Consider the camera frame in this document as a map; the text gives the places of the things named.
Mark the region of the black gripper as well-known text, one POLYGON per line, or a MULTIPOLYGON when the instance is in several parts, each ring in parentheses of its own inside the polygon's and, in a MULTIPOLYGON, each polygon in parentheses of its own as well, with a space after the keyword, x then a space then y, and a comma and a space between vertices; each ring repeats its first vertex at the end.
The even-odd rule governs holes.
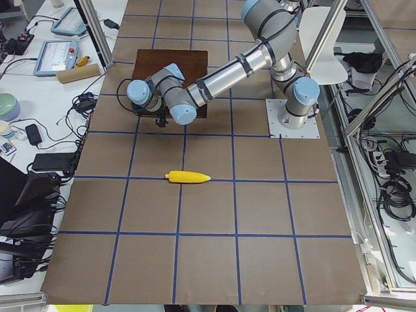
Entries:
POLYGON ((158 118, 155 120, 155 124, 158 127, 166 126, 168 124, 168 121, 166 120, 166 117, 169 117, 169 109, 159 109, 159 110, 153 112, 153 114, 158 118, 162 118, 162 120, 160 120, 158 118))

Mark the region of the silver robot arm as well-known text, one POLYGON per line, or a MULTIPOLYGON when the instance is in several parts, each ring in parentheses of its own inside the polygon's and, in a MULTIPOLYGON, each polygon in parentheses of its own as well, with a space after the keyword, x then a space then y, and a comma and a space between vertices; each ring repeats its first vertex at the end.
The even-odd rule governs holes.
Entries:
POLYGON ((310 111, 317 104, 320 87, 312 78, 300 74, 289 54, 296 41, 296 12, 277 1, 247 1, 241 18, 255 40, 251 48, 186 88, 175 63, 144 80, 130 81, 130 111, 158 114, 168 110, 177 124, 187 125, 196 119, 198 108, 259 70, 270 68, 272 80, 287 98, 278 111, 278 122, 287 129, 302 128, 313 117, 310 111))

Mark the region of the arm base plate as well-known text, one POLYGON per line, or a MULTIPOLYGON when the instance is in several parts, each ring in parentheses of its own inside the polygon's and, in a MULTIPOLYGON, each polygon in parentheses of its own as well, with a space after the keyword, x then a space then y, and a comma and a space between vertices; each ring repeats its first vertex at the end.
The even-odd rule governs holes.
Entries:
POLYGON ((312 107, 305 116, 291 115, 286 99, 266 99, 270 138, 319 139, 319 129, 312 107))

